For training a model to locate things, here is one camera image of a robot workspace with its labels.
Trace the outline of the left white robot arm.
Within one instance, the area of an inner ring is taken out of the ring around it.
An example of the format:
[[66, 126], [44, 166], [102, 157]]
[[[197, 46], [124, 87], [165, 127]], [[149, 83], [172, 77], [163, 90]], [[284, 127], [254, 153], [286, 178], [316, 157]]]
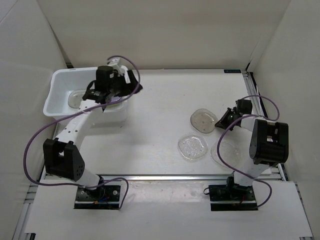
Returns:
[[68, 179], [88, 189], [94, 200], [105, 195], [103, 180], [86, 169], [80, 148], [87, 131], [112, 104], [112, 98], [123, 100], [142, 90], [131, 69], [109, 65], [99, 66], [82, 97], [75, 116], [54, 139], [43, 143], [45, 170], [48, 174]]

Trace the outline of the green panda plate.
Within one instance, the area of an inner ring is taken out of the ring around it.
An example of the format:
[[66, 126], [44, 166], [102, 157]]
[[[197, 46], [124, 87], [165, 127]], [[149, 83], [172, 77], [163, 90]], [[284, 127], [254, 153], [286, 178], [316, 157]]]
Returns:
[[121, 109], [125, 104], [126, 104], [126, 102], [119, 102], [119, 103], [112, 102], [112, 104], [107, 105], [105, 108], [106, 109]]

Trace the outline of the purple panda plate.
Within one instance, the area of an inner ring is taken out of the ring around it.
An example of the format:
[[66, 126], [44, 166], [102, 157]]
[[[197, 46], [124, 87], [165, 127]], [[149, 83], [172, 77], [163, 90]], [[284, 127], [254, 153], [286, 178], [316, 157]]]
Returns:
[[108, 96], [106, 98], [106, 106], [117, 105], [122, 102], [122, 98], [119, 96]]

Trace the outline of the smoky clear plate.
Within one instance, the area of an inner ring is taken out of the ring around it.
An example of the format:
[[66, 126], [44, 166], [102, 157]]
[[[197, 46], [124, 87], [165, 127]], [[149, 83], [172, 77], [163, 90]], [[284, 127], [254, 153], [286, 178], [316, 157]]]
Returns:
[[74, 90], [68, 96], [68, 106], [72, 109], [78, 109], [80, 107], [81, 101], [83, 100], [83, 96], [85, 94], [84, 89]]
[[191, 125], [203, 134], [209, 134], [214, 131], [218, 118], [211, 111], [200, 108], [190, 116]]

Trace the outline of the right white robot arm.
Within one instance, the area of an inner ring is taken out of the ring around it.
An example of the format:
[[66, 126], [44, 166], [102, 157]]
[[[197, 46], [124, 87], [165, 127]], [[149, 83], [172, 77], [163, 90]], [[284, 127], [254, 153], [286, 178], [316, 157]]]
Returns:
[[[246, 96], [236, 100], [236, 106], [227, 108], [226, 113], [215, 124], [215, 127], [224, 130], [217, 142], [217, 156], [225, 166], [233, 170], [224, 188], [224, 193], [230, 200], [238, 199], [262, 172], [277, 164], [285, 163], [289, 156], [289, 125], [278, 122], [280, 117], [278, 106], [274, 105], [277, 111], [275, 119], [254, 115], [249, 98], [250, 96]], [[236, 126], [251, 132], [249, 159], [239, 169], [225, 162], [220, 154], [224, 136]]]

